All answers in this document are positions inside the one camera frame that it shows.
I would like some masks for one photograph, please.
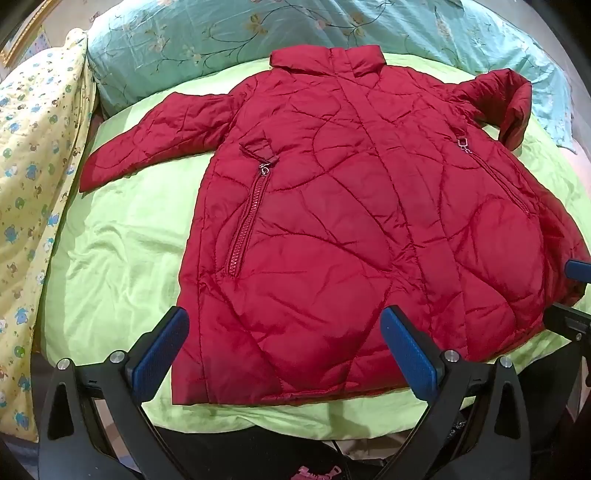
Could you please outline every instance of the jacket sleeve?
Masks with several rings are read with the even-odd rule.
[[[494,70],[449,88],[448,100],[475,120],[501,129],[499,141],[514,150],[523,141],[531,113],[531,83],[511,69]]]
[[[80,175],[80,191],[165,160],[215,150],[255,87],[256,78],[250,77],[227,95],[171,93],[136,126],[90,155]]]

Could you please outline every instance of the teal floral pillowcase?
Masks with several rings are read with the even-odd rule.
[[[528,35],[473,0],[124,0],[89,31],[108,115],[181,82],[297,44],[421,56],[471,74],[512,68],[533,84],[532,111],[572,148],[570,86]]]

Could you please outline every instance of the blue clamp pad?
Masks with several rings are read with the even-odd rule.
[[[136,403],[152,400],[189,335],[189,316],[172,307],[129,351],[126,377]]]
[[[414,395],[426,402],[435,400],[444,374],[439,348],[397,306],[382,312],[381,332]]]
[[[568,260],[564,265],[564,274],[571,280],[591,283],[591,264],[579,260]]]

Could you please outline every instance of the jacket zipper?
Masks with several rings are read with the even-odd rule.
[[[499,186],[505,191],[507,196],[513,201],[515,205],[517,205],[527,216],[530,216],[530,210],[527,208],[524,202],[522,202],[519,197],[511,191],[509,186],[501,180],[501,178],[495,173],[495,171],[489,167],[489,165],[482,160],[478,155],[476,155],[472,150],[468,148],[468,139],[467,138],[459,138],[457,140],[458,146],[467,154],[469,154],[476,162],[499,184]]]
[[[259,174],[256,177],[255,183],[252,187],[252,193],[248,199],[248,205],[245,210],[246,215],[242,217],[240,227],[236,234],[236,239],[234,240],[230,252],[228,274],[231,277],[237,277],[240,271],[242,259],[244,258],[244,253],[246,251],[246,244],[252,233],[252,227],[254,226],[256,212],[261,204],[262,195],[265,193],[265,189],[269,183],[272,166],[273,163],[261,163],[259,165]]]

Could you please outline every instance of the red jacket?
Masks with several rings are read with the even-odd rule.
[[[279,404],[402,387],[380,311],[482,361],[572,304],[589,261],[561,203],[511,154],[531,85],[459,85],[386,66],[377,46],[299,46],[227,95],[172,93],[100,147],[80,190],[216,149],[180,270],[191,329],[180,404]],[[500,127],[500,141],[480,129]]]

